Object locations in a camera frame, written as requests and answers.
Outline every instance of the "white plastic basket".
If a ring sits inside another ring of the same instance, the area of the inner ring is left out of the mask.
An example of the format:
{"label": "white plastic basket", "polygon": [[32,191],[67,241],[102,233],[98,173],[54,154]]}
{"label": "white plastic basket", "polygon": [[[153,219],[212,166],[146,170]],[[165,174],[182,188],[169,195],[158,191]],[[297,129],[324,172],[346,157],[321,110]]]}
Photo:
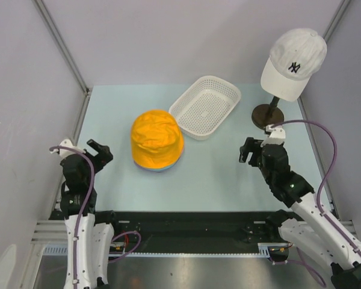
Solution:
{"label": "white plastic basket", "polygon": [[181,130],[196,140],[206,140],[241,99],[240,90],[215,76],[199,78],[170,107]]}

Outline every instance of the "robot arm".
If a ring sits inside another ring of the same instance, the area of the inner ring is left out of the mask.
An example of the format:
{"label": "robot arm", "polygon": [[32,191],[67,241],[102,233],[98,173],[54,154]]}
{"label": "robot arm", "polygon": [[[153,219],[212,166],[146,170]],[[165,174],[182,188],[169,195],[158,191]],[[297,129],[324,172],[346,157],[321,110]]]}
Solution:
{"label": "robot arm", "polygon": [[240,148],[239,161],[246,162],[249,153],[252,153],[249,165],[258,167],[273,195],[312,228],[312,231],[305,230],[295,219],[278,212],[279,217],[274,218],[274,225],[279,234],[286,241],[295,243],[327,272],[333,273],[332,282],[337,289],[361,289],[361,256],[325,215],[354,241],[360,252],[361,242],[323,204],[323,210],[319,210],[314,189],[302,176],[291,170],[288,154],[283,147],[283,128],[268,126],[266,132],[270,136],[264,141],[246,139],[245,145]]}
{"label": "robot arm", "polygon": [[[75,147],[68,139],[60,146],[71,148],[83,153],[94,165],[97,173],[113,159],[108,146],[102,146],[93,140],[87,142],[97,155],[92,156],[87,151]],[[54,150],[62,157],[60,165],[66,179],[61,196],[61,210],[68,237],[67,275],[64,289],[107,289],[106,278],[108,254],[114,236],[112,219],[114,212],[95,213],[96,192],[91,191],[90,198],[84,207],[80,218],[77,234],[76,221],[79,211],[89,189],[90,169],[83,157],[67,149]],[[76,277],[73,274],[73,262],[76,262]]]}

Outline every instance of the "yellow hat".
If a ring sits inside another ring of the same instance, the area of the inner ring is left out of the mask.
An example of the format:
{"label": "yellow hat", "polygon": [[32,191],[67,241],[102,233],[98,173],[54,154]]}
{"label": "yellow hat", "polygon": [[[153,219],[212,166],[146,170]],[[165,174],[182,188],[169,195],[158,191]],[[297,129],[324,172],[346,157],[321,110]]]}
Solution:
{"label": "yellow hat", "polygon": [[174,117],[164,110],[140,115],[131,128],[132,158],[141,167],[162,169],[182,154],[184,140]]}

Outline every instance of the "hat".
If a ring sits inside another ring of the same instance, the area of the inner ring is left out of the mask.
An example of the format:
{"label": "hat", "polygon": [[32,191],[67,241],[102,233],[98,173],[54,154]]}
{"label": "hat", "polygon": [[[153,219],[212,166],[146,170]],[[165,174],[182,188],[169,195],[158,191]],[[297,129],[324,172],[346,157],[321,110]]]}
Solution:
{"label": "hat", "polygon": [[312,29],[286,32],[270,50],[261,76],[262,88],[286,101],[296,100],[312,74],[320,69],[326,51],[325,40]]}
{"label": "hat", "polygon": [[145,169],[171,167],[182,155],[183,147],[183,135],[175,118],[164,110],[147,111],[132,125],[132,158]]}

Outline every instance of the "ny logo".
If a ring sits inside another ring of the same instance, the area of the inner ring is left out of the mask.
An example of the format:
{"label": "ny logo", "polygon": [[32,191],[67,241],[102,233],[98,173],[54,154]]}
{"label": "ny logo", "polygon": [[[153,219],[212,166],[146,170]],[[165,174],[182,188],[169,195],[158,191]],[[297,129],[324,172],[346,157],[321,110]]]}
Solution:
{"label": "ny logo", "polygon": [[288,68],[288,70],[290,70],[290,72],[294,72],[297,73],[297,71],[299,70],[299,68],[301,67],[301,65],[297,65],[297,62],[292,62],[291,66]]}

